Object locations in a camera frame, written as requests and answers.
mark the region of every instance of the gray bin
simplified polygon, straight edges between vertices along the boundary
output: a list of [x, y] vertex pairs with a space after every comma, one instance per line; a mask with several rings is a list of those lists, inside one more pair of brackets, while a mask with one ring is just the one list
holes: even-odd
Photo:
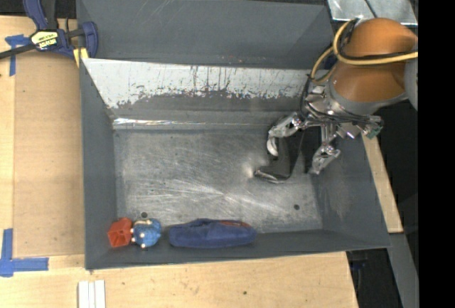
[[[297, 109], [332, 40], [325, 7], [77, 0], [77, 19], [100, 35], [97, 57], [80, 66], [86, 268], [389, 245], [361, 138], [341, 140], [319, 176], [305, 173], [303, 154], [283, 184], [253, 176], [269, 162], [268, 129]], [[111, 248], [111, 223], [144, 213], [164, 226], [158, 244]], [[195, 218], [240, 219], [258, 236], [236, 248], [170, 246], [167, 228]]]

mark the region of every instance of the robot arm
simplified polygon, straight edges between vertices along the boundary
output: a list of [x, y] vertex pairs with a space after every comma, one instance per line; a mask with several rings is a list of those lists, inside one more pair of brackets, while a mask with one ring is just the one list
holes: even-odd
[[[373, 138], [380, 132], [382, 120], [374, 112], [381, 107], [409, 98], [417, 109], [416, 47], [417, 37], [396, 21], [374, 18], [344, 23], [333, 45], [316, 61], [299, 110], [269, 130], [267, 150], [273, 160], [269, 166], [259, 168], [256, 175], [273, 182], [289, 178], [292, 161], [283, 172], [283, 161], [290, 159], [289, 148], [279, 145], [285, 145], [282, 139], [299, 130], [321, 129], [321, 146], [314, 153], [309, 170], [319, 174], [341, 153], [333, 145], [337, 137], [355, 139], [362, 133]], [[316, 79], [320, 64], [332, 53], [337, 62]]]

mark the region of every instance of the red toy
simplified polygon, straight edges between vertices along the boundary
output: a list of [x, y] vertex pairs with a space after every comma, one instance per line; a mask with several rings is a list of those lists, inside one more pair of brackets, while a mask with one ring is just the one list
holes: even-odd
[[133, 222], [127, 217], [120, 218], [117, 222], [113, 222], [109, 231], [107, 231], [107, 237], [113, 248], [129, 245], [132, 237], [132, 226]]

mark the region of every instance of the clamp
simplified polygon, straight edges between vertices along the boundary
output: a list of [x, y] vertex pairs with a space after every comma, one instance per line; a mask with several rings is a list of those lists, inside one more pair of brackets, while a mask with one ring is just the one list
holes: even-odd
[[82, 28], [74, 31], [66, 29], [65, 32], [58, 28], [55, 17], [55, 3], [56, 0], [23, 0], [27, 17], [35, 23], [36, 32], [29, 36], [29, 44], [0, 53], [0, 59], [37, 50], [40, 52], [50, 51], [75, 60], [75, 47], [71, 44], [70, 39], [76, 36], [85, 37], [87, 53], [91, 58], [95, 57], [98, 49], [96, 25], [93, 22], [84, 22]]

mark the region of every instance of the blue cloth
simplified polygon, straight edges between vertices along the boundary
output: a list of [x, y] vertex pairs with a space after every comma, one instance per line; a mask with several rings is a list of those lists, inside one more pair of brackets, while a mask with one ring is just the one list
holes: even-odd
[[230, 248], [252, 243], [256, 234], [242, 221], [199, 218], [171, 227], [169, 242], [182, 248]]

